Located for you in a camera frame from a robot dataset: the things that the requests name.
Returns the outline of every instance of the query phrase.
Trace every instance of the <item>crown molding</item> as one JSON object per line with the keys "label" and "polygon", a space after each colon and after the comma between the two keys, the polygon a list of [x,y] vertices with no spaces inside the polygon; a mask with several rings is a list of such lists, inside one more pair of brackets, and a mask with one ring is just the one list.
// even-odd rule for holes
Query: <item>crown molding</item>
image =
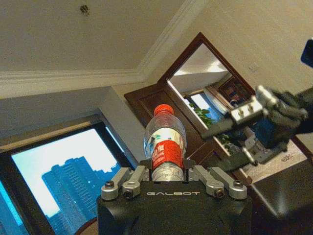
{"label": "crown molding", "polygon": [[137,70],[0,72],[0,99],[143,82]]}
{"label": "crown molding", "polygon": [[138,72],[146,79],[169,53],[197,15],[207,6],[208,0],[186,0],[168,23],[148,53],[138,65]]}
{"label": "crown molding", "polygon": [[0,98],[144,82],[207,3],[186,0],[135,69],[3,71]]}

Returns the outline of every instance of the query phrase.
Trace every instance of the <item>red bottle cap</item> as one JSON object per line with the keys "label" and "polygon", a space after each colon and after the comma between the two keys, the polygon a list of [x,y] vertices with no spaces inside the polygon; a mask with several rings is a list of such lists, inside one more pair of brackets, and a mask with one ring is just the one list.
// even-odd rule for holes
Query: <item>red bottle cap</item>
{"label": "red bottle cap", "polygon": [[171,114],[174,114],[174,110],[171,106],[169,106],[168,104],[160,104],[155,108],[155,111],[153,113],[153,115],[157,115],[159,112],[169,112]]}

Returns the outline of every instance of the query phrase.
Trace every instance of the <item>red bottle label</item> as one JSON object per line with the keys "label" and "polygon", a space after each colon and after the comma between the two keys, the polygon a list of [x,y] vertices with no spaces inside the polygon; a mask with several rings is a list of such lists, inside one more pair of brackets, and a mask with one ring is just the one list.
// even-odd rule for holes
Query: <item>red bottle label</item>
{"label": "red bottle label", "polygon": [[182,150],[175,141],[166,140],[155,145],[152,154],[152,170],[164,162],[173,162],[183,168]]}

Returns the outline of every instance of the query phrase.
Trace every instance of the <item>white wall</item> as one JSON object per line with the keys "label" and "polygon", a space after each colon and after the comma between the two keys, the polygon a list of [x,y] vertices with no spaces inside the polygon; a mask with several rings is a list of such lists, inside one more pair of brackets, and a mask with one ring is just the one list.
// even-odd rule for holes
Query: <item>white wall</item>
{"label": "white wall", "polygon": [[212,83],[218,82],[226,74],[228,74],[228,71],[192,73],[173,76],[170,81],[181,93],[202,89],[203,87],[206,87]]}
{"label": "white wall", "polygon": [[0,139],[100,112],[143,160],[144,128],[111,87],[1,99]]}
{"label": "white wall", "polygon": [[[313,69],[300,56],[313,37],[312,9],[307,0],[211,0],[145,85],[156,83],[202,32],[252,87],[263,84],[292,93],[307,89],[313,85]],[[120,96],[134,88],[140,86],[114,86]],[[313,151],[313,135],[299,138]]]}

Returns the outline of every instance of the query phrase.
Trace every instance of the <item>window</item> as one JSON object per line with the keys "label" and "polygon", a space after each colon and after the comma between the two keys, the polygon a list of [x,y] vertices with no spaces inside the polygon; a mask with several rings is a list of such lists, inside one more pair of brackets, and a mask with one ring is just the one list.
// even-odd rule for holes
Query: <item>window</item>
{"label": "window", "polygon": [[27,235],[28,232],[0,182],[0,235]]}
{"label": "window", "polygon": [[211,118],[214,122],[219,121],[223,115],[221,112],[219,112],[213,105],[213,103],[206,97],[204,92],[191,95],[185,99],[185,103],[189,105],[189,103],[192,103],[194,107],[206,109],[209,111],[206,116],[208,118]]}
{"label": "window", "polygon": [[11,153],[56,235],[74,234],[96,217],[101,187],[122,166],[122,147],[102,123]]}

